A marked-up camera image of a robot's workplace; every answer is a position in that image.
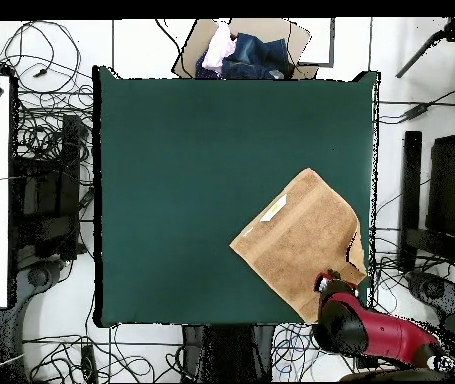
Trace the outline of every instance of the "brown cardboard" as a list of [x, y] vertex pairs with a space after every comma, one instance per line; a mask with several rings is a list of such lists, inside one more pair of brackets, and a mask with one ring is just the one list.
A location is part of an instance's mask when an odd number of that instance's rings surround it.
[[[197, 19], [191, 29], [183, 49], [183, 63], [184, 68], [193, 78], [195, 78], [197, 60], [207, 50], [217, 28], [216, 23], [211, 19]], [[310, 39], [310, 34], [307, 30], [282, 18], [232, 18], [229, 28], [231, 34], [235, 36], [242, 32], [253, 35], [265, 43], [280, 40], [281, 38], [286, 40], [287, 43], [289, 38], [288, 50], [292, 59], [291, 62], [294, 64], [298, 63], [298, 59], [300, 59]], [[304, 74], [311, 75], [312, 71], [311, 67]], [[172, 72], [181, 78], [190, 78], [183, 70], [180, 55], [174, 64]], [[305, 77], [302, 74], [299, 75], [300, 77], [296, 79], [309, 79], [309, 77]]]
[[321, 272], [333, 269], [354, 284], [366, 275], [355, 212], [311, 169], [300, 172], [230, 246], [307, 323], [318, 318], [314, 283]]
[[301, 65], [297, 66], [291, 76], [291, 79], [302, 80], [302, 79], [314, 79], [316, 78], [316, 73], [318, 72], [318, 67], [314, 65]]

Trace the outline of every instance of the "green tabletop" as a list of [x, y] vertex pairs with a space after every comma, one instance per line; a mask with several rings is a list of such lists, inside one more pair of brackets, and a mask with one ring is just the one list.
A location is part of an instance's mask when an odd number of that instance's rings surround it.
[[376, 73], [356, 82], [94, 76], [103, 325], [301, 322], [229, 243], [309, 167], [355, 210], [367, 263]]

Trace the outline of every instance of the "black tripod leg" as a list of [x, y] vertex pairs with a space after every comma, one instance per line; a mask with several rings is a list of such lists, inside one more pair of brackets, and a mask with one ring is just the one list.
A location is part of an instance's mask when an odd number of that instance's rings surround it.
[[412, 59], [410, 59], [407, 64], [403, 66], [401, 71], [396, 74], [396, 78], [401, 78], [403, 75], [405, 75], [405, 73], [412, 67], [412, 65], [417, 62], [424, 53], [426, 53], [426, 50], [428, 50], [430, 47], [433, 47], [435, 43], [442, 40], [445, 36], [446, 34], [444, 31], [438, 31], [430, 38], [428, 38], [428, 40], [426, 40], [426, 43], [424, 43], [417, 51], [417, 53], [412, 56]]

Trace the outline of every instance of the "cardboard box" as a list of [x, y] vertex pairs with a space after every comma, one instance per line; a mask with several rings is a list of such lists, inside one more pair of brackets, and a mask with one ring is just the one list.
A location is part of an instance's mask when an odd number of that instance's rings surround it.
[[[172, 68], [172, 72], [181, 78], [190, 78], [186, 71], [195, 78], [195, 66], [202, 53], [209, 47], [209, 42], [216, 32], [217, 25], [211, 19], [197, 19], [193, 24], [190, 35], [186, 40], [182, 63], [181, 55]], [[300, 55], [310, 40], [310, 34], [304, 28], [282, 18], [232, 18], [229, 24], [231, 34], [237, 36], [242, 32], [253, 35], [267, 43], [283, 38], [288, 43], [289, 55], [292, 62], [298, 63]], [[297, 66], [292, 79], [313, 79], [318, 70], [317, 66]]]

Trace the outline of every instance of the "pink cloth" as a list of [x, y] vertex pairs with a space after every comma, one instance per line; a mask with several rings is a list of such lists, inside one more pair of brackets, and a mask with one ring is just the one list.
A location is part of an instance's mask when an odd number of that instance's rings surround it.
[[231, 40], [229, 25], [219, 21], [218, 29], [209, 42], [209, 48], [202, 62], [202, 67], [221, 74], [223, 58], [233, 54], [234, 50], [236, 50], [236, 40]]

